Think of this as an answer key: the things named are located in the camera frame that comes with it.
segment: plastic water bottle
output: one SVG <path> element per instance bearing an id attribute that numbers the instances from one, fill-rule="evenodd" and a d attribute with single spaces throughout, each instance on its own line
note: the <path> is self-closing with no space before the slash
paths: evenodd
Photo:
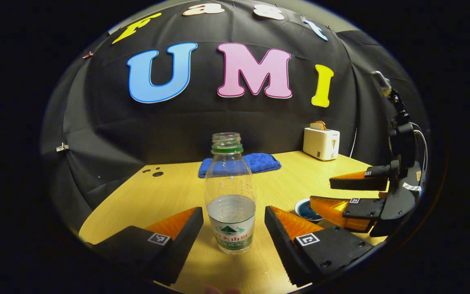
<path id="1" fill-rule="evenodd" d="M 212 136 L 213 160 L 206 171 L 205 203 L 219 248 L 228 254 L 250 249 L 255 224 L 252 174 L 238 133 Z"/>

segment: blue letter u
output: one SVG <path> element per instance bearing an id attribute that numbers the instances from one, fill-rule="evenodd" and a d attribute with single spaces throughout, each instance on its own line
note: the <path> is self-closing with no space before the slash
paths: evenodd
<path id="1" fill-rule="evenodd" d="M 190 81 L 190 59 L 196 43 L 181 43 L 168 48 L 173 54 L 173 76 L 165 85 L 151 83 L 151 60 L 159 54 L 157 50 L 142 52 L 126 63 L 130 67 L 130 95 L 138 102 L 156 103 L 179 95 Z"/>

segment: table surface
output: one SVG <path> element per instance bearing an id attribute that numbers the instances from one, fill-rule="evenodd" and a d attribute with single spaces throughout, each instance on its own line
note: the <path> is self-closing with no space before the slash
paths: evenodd
<path id="1" fill-rule="evenodd" d="M 201 206 L 203 227 L 177 282 L 169 288 L 183 293 L 203 293 L 203 286 L 207 284 L 222 292 L 229 287 L 237 287 L 242 293 L 295 291 L 299 288 L 289 282 L 264 224 L 264 208 L 273 205 L 292 212 L 297 201 L 311 195 L 378 198 L 378 192 L 330 188 L 330 177 L 365 171 L 369 166 L 352 158 L 339 155 L 335 160 L 324 162 L 302 151 L 273 156 L 282 164 L 281 169 L 254 174 L 255 230 L 252 248 L 245 253 L 228 255 L 217 247 L 205 209 L 204 179 L 198 177 L 201 162 L 146 165 L 88 216 L 79 236 L 86 242 L 97 244 L 129 225 L 147 227 L 183 210 Z M 155 172 L 164 174 L 154 177 Z M 330 223 L 322 221 L 319 225 L 326 227 Z M 386 238 L 354 234 L 372 245 Z"/>

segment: pink letter m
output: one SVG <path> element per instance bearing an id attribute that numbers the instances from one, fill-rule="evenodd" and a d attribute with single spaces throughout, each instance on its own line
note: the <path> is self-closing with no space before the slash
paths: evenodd
<path id="1" fill-rule="evenodd" d="M 223 43 L 217 49 L 224 52 L 224 85 L 217 89 L 222 97 L 239 97 L 246 90 L 240 85 L 239 72 L 253 95 L 257 95 L 269 75 L 269 86 L 264 93 L 272 98 L 289 98 L 288 52 L 270 49 L 261 63 L 257 62 L 246 45 L 238 43 Z"/>

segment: white toaster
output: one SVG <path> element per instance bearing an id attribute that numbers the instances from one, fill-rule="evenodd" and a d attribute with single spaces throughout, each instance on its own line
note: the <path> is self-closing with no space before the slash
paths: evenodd
<path id="1" fill-rule="evenodd" d="M 304 129 L 304 152 L 320 160 L 333 160 L 338 157 L 340 132 L 334 130 Z"/>

